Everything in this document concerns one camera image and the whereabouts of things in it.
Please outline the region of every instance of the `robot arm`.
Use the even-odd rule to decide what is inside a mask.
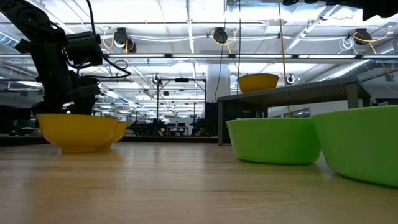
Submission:
[[[46,13],[24,0],[1,0],[0,12],[30,40],[22,39],[16,49],[31,54],[39,73],[36,80],[45,91],[44,101],[32,107],[33,113],[66,113],[62,105],[74,101],[71,113],[91,114],[95,95],[101,93],[98,81],[69,71],[68,60],[80,67],[101,65],[100,38],[92,32],[65,35]]]

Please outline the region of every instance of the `bowl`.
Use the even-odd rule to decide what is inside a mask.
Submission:
[[[398,106],[358,108],[312,118],[325,159],[335,172],[398,187]]]
[[[273,74],[252,74],[238,78],[242,93],[276,88],[279,76]]]
[[[38,114],[44,138],[63,153],[94,152],[108,142],[117,119],[77,114]]]
[[[112,137],[109,139],[109,141],[107,141],[105,144],[103,144],[100,147],[99,151],[112,150],[111,148],[112,144],[120,140],[124,136],[126,130],[127,130],[127,122],[121,122],[121,121],[118,122],[114,129]]]
[[[268,164],[310,164],[320,155],[311,119],[262,118],[228,121],[238,159]]]

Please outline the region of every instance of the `green bowl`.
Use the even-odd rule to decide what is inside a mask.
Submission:
[[[268,164],[310,164],[320,145],[311,119],[264,118],[228,121],[238,159]]]
[[[359,108],[312,118],[335,172],[398,187],[398,106]]]

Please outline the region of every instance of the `workbench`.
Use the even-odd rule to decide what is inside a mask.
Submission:
[[[256,118],[267,118],[268,108],[275,106],[302,105],[347,100],[348,108],[358,108],[362,99],[363,107],[371,105],[371,95],[357,77],[336,78],[322,82],[306,83],[255,91],[238,95],[223,96],[218,102],[218,144],[229,139],[224,110],[227,104],[244,105],[256,110]]]

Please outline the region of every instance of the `wood grain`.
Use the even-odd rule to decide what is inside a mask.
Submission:
[[[230,146],[119,143],[112,153],[0,148],[0,223],[398,223],[398,190]]]

